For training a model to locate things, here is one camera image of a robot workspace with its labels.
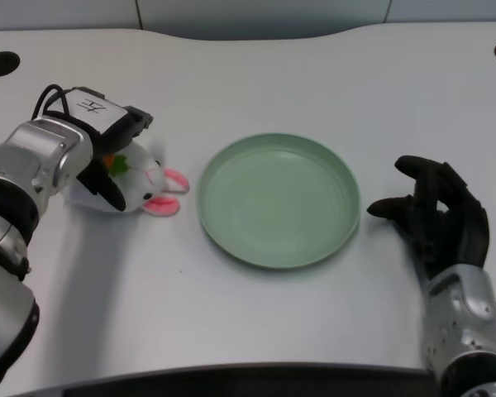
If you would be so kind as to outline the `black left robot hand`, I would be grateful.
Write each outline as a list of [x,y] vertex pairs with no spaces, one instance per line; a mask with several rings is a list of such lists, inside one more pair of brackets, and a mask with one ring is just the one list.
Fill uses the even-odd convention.
[[93,159],[76,177],[77,185],[86,189],[88,196],[101,199],[110,209],[125,210],[126,200],[109,175],[103,158],[129,146],[150,126],[153,117],[132,106],[122,107],[85,87],[65,90],[52,104],[45,105],[44,114],[83,130],[92,143]]

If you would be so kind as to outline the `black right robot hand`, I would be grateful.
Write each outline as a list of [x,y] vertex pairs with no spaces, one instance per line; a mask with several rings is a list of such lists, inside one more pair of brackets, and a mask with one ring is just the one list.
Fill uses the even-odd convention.
[[482,269],[489,250],[489,220],[467,183],[446,162],[403,155],[394,166],[414,179],[413,193],[378,200],[367,212],[396,226],[429,280],[454,265]]

